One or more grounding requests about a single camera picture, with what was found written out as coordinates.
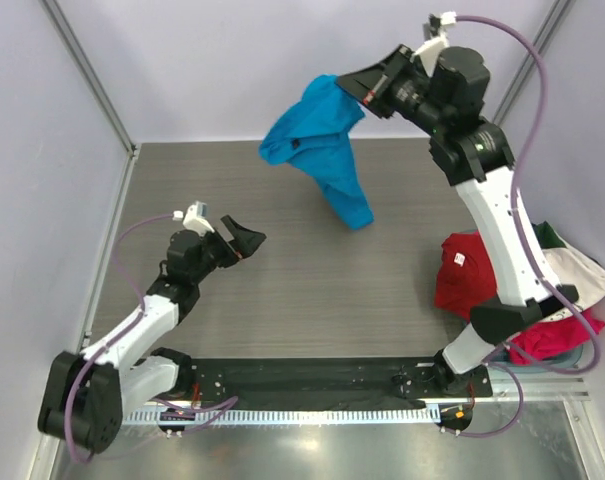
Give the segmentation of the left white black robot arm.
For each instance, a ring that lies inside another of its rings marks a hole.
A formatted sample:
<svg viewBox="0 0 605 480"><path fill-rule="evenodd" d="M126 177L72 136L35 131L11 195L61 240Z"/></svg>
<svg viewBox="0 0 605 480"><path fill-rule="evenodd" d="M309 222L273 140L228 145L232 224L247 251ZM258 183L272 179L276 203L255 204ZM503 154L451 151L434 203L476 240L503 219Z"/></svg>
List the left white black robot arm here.
<svg viewBox="0 0 605 480"><path fill-rule="evenodd" d="M221 222L229 239L202 217L185 221L134 311L95 343L54 358L37 419L41 433L66 441L72 451L100 454L134 410L188 392L195 382L191 357L153 344L190 314L211 273L250 258L267 239L229 215Z"/></svg>

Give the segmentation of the blue t shirt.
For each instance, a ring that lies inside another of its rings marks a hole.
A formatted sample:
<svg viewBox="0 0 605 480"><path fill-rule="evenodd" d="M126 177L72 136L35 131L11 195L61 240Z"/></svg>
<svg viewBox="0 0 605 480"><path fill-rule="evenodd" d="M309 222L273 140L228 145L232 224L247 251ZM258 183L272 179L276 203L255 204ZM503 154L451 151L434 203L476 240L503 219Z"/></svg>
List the blue t shirt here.
<svg viewBox="0 0 605 480"><path fill-rule="evenodd" d="M351 130L364 117L335 75L320 75L278 118L258 149L268 164L288 164L313 179L334 213L352 230L374 221L350 141Z"/></svg>

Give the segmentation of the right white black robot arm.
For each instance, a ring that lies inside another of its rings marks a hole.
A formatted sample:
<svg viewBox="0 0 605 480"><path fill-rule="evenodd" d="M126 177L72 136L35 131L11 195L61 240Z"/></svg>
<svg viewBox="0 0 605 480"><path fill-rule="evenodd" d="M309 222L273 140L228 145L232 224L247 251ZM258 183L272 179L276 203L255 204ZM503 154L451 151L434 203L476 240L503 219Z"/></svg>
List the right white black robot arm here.
<svg viewBox="0 0 605 480"><path fill-rule="evenodd" d="M445 394L466 390L482 361L502 342L562 309L552 289L569 301L573 285L561 284L527 220L516 222L521 201L511 190L515 159L503 130L482 115L491 74L483 57L447 47L432 69L408 47L380 62L338 77L337 84L371 113L395 114L429 136L429 153L471 214L496 280L497 293L472 307L470 322L433 357L433 379Z"/></svg>

